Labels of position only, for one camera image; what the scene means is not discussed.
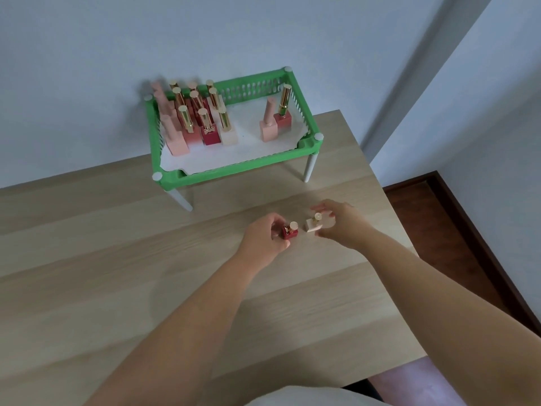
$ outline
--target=hand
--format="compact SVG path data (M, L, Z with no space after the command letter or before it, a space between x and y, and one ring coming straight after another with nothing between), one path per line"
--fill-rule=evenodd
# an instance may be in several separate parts
M332 239L346 248L357 249L362 236L373 229L359 211L346 202L325 199L310 209L320 213L328 212L329 217L336 219L334 226L320 229L315 234L321 238Z
M235 256L259 272L289 246L288 240L278 237L285 222L277 213L270 213L248 225Z

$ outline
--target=green basket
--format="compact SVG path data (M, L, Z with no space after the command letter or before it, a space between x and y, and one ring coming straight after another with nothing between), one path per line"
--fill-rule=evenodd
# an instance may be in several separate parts
M214 86L222 95L224 103L226 105L231 105L276 94L284 83L290 84L293 90L289 105L292 103L295 104L308 126L308 133L301 138L297 147L279 154L268 155L255 160L227 165L225 167L198 172L192 175L186 175L182 170L164 171L159 166L162 148L165 143L159 133L158 104L155 99L146 101L152 170L155 174L154 177L161 177L159 180L156 180L156 183L165 191L171 191L174 188L185 185L197 184L198 182L204 182L214 178L264 167L273 163L287 161L305 155L317 154L322 141L316 140L314 136L319 132L319 128L314 121L310 108L308 108L308 104L302 95L301 88L290 68L285 67L280 70L220 81L216 82ZM200 85L198 89L202 95L208 97L206 85ZM189 93L190 90L188 88L182 89L182 95L186 98L189 97ZM169 100L174 99L174 95L171 91L166 91L166 95Z

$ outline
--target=person's right arm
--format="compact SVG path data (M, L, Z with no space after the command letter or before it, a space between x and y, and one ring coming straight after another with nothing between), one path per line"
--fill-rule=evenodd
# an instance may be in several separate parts
M541 339L373 228L349 204L312 207L336 223L316 234L361 252L409 328L468 405L541 405Z

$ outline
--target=dark brown baseboard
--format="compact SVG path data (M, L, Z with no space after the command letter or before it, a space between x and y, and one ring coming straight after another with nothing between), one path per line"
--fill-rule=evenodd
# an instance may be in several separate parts
M541 323L437 171L383 188L385 193L426 182L462 235L513 318L541 336Z

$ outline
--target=person's right hand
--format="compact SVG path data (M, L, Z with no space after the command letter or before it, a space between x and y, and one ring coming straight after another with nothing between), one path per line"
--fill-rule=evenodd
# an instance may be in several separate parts
M346 202L325 199L310 207L316 212L328 212L336 223L330 228L318 230L315 234L321 238L332 239L346 248L357 249L362 236L373 229L372 225L353 206Z

